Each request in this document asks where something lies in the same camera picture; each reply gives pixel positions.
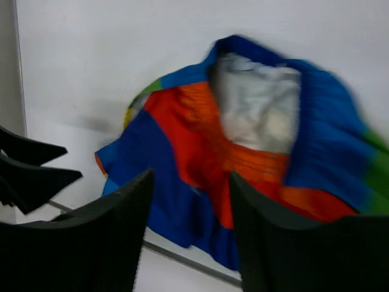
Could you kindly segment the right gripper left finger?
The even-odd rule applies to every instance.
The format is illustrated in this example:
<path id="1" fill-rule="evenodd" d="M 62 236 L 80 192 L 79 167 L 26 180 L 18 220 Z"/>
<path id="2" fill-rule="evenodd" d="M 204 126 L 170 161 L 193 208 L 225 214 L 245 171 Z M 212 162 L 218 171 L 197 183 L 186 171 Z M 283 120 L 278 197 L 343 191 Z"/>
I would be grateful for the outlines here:
<path id="1" fill-rule="evenodd" d="M 154 173 L 50 221 L 1 224 L 2 291 L 132 291 Z"/>

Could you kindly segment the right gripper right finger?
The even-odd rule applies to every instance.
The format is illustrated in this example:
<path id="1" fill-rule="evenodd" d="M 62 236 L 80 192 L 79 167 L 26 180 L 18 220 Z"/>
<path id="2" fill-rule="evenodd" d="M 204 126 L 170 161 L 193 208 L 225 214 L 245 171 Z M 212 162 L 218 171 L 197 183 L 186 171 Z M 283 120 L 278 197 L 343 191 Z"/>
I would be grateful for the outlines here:
<path id="1" fill-rule="evenodd" d="M 229 178 L 244 291 L 387 291 L 388 217 L 321 223 Z"/>

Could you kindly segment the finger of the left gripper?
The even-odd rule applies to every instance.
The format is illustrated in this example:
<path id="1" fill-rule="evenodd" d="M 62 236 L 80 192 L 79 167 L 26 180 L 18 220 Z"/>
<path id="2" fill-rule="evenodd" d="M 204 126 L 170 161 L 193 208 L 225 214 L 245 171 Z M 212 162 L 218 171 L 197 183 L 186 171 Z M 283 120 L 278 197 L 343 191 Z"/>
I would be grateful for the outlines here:
<path id="1" fill-rule="evenodd" d="M 43 165 L 67 154 L 65 147 L 28 139 L 4 127 L 1 127 L 1 150 L 16 161 L 32 165 Z"/>
<path id="2" fill-rule="evenodd" d="M 77 170 L 31 165 L 1 155 L 1 203 L 27 215 L 82 177 Z"/>

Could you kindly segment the rainbow striped shorts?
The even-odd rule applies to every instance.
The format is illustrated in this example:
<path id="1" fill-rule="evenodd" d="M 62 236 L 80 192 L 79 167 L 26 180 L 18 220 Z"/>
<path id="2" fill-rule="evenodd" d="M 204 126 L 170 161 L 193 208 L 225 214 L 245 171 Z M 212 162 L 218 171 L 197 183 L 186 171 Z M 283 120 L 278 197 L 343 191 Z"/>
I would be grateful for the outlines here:
<path id="1" fill-rule="evenodd" d="M 149 228 L 236 271 L 229 176 L 308 218 L 388 214 L 388 145 L 332 73 L 239 35 L 155 80 L 95 153 L 107 195 L 155 175 Z"/>

